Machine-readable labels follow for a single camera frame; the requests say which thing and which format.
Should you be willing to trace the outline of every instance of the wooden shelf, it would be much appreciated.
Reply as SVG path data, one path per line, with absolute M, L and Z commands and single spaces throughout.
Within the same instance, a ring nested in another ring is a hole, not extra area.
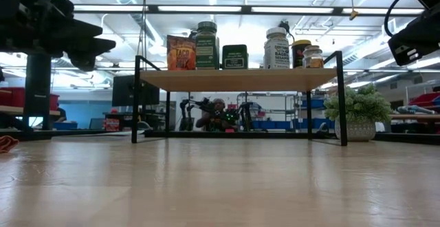
M 0 111 L 8 114 L 23 114 L 22 107 L 10 107 L 10 106 L 0 106 Z M 59 116 L 59 111 L 50 111 L 49 113 L 52 116 Z
M 140 72 L 166 91 L 309 91 L 336 77 L 336 69 L 236 69 Z

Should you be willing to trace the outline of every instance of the jar lid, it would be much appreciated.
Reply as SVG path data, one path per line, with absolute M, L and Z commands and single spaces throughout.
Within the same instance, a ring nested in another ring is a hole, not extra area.
M 271 34 L 284 34 L 286 35 L 286 29 L 285 28 L 271 28 L 266 32 L 266 37 Z
M 319 45 L 308 45 L 307 47 L 305 47 L 306 50 L 318 50 L 319 49 Z
M 202 22 L 199 22 L 197 29 L 198 30 L 214 30 L 216 32 L 217 31 L 217 24 L 215 24 L 212 21 L 202 21 Z
M 309 40 L 298 40 L 298 41 L 295 41 L 293 45 L 311 45 L 311 41 L 309 41 Z

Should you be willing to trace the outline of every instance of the spice jar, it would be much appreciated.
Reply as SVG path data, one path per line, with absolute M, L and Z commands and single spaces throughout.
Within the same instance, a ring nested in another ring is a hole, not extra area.
M 285 28 L 271 28 L 266 32 L 265 68 L 289 69 L 289 41 L 286 39 Z
M 305 48 L 304 58 L 302 63 L 304 68 L 323 68 L 324 58 L 322 57 L 322 50 L 319 45 L 309 45 Z
M 195 37 L 196 68 L 219 68 L 219 40 L 217 38 L 217 24 L 212 21 L 202 21 L 197 28 Z

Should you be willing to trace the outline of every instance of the green jar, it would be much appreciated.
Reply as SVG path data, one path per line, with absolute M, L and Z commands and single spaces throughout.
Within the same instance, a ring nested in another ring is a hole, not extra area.
M 197 69 L 219 68 L 217 24 L 212 21 L 202 21 L 199 23 L 195 37 L 195 47 L 195 67 Z

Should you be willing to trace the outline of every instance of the table surface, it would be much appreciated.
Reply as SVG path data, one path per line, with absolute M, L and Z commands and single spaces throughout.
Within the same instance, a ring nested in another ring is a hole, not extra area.
M 22 107 L 0 106 L 0 111 L 3 113 L 8 113 L 8 114 L 22 114 L 23 108 Z M 59 116 L 60 112 L 51 110 L 49 112 L 49 114 L 52 116 Z
M 18 226 L 440 226 L 440 147 L 57 137 L 0 155 Z
M 166 91 L 310 91 L 336 77 L 336 69 L 224 69 L 140 72 Z

